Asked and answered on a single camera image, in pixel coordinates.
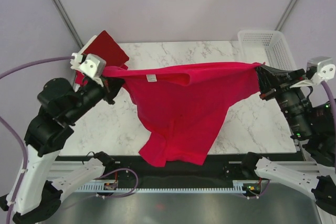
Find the bright red t shirt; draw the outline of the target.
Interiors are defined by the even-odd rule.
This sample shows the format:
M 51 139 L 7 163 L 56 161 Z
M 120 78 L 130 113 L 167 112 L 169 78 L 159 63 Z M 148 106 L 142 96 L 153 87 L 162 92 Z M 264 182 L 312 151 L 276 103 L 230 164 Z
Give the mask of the bright red t shirt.
M 257 63 L 212 62 L 160 69 L 107 67 L 121 78 L 138 118 L 150 131 L 140 156 L 150 165 L 170 161 L 202 165 L 228 109 L 259 91 Z

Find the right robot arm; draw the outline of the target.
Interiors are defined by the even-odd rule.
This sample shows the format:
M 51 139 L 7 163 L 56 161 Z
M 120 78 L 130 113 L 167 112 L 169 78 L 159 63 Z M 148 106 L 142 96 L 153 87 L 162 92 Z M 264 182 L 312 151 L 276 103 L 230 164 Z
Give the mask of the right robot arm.
M 324 71 L 317 67 L 285 71 L 269 66 L 256 67 L 260 98 L 275 99 L 292 132 L 291 138 L 305 141 L 303 149 L 326 174 L 319 176 L 293 170 L 253 152 L 246 154 L 240 165 L 248 179 L 259 177 L 290 187 L 312 199 L 323 211 L 335 215 L 335 98 Z M 313 107 L 301 87 L 313 91 L 322 85 L 328 102 Z

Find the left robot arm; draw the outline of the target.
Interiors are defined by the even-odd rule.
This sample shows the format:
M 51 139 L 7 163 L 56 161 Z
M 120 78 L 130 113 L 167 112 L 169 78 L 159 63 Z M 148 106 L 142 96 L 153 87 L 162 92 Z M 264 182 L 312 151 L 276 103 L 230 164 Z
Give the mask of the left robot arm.
M 75 123 L 98 102 L 113 105 L 124 85 L 119 78 L 105 78 L 100 85 L 93 80 L 75 91 L 64 78 L 48 81 L 37 99 L 38 115 L 30 122 L 25 137 L 26 154 L 12 191 L 1 197 L 1 208 L 14 223 L 38 223 L 50 218 L 61 203 L 80 186 L 99 178 L 111 178 L 114 160 L 97 152 L 88 162 L 70 174 L 48 180 L 49 171 L 74 133 Z

